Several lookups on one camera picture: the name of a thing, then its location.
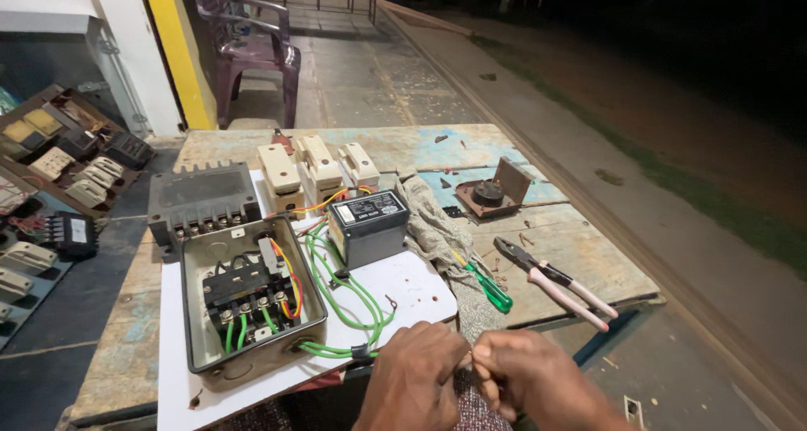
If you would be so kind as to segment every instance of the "person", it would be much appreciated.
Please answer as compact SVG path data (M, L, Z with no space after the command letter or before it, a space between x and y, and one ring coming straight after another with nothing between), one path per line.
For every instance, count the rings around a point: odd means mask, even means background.
M541 431L634 431L569 356L540 333L486 332L473 348L444 323L401 328L381 349L354 431L451 429L460 420L453 377L472 365L488 407Z

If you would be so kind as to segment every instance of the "purple plastic chair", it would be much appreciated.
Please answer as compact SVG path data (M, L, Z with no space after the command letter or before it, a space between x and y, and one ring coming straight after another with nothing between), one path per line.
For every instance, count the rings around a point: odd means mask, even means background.
M279 26L226 12L227 4L245 3L260 12L277 13ZM276 70L283 74L283 128L295 127L300 50L289 44L289 11L263 0L196 0L199 15L210 23L216 47L216 102L219 124L229 123L230 100L238 97L244 70ZM250 27L253 34L241 39L233 35L235 24Z

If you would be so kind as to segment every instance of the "screwdriver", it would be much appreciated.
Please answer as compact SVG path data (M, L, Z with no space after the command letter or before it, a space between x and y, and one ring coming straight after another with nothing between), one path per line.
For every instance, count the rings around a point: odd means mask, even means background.
M510 299L510 296L505 294L493 280L482 275L475 265L466 262L456 251L451 250L451 252L454 254L454 257L457 258L457 261L459 261L463 269L473 272L474 275L476 275L476 279L479 280L479 284L482 285L485 295L488 296L488 300L493 303L493 306L502 313L509 313L510 308L512 308L512 299Z

